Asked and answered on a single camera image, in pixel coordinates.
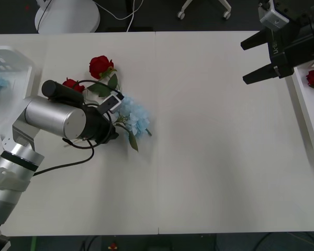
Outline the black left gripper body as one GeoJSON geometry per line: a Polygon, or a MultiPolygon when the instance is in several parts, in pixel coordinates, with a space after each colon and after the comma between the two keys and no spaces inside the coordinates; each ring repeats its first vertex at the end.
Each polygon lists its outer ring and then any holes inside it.
{"type": "Polygon", "coordinates": [[[118,137],[119,133],[113,125],[111,115],[109,113],[105,113],[100,118],[99,127],[93,137],[93,140],[97,144],[107,144],[109,141],[115,140],[118,137]]]}

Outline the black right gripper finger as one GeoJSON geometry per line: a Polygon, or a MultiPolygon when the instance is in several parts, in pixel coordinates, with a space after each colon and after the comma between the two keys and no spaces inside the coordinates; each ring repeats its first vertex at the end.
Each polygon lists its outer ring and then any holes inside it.
{"type": "Polygon", "coordinates": [[[245,76],[243,76],[243,81],[249,85],[257,82],[261,82],[270,78],[276,78],[280,76],[279,69],[277,66],[272,64],[265,65],[245,76]]]}
{"type": "Polygon", "coordinates": [[[243,50],[248,50],[251,48],[258,47],[262,44],[267,44],[268,48],[272,45],[272,37],[273,31],[265,28],[256,34],[250,36],[249,38],[245,39],[241,42],[241,48],[243,50]]]}

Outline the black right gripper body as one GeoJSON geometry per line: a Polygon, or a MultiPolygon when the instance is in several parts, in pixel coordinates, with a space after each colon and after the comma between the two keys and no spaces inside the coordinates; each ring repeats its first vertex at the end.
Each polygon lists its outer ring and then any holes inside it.
{"type": "Polygon", "coordinates": [[[297,23],[290,22],[279,31],[269,31],[268,51],[272,78],[291,76],[295,66],[314,60],[310,17],[302,15],[297,23]]]}

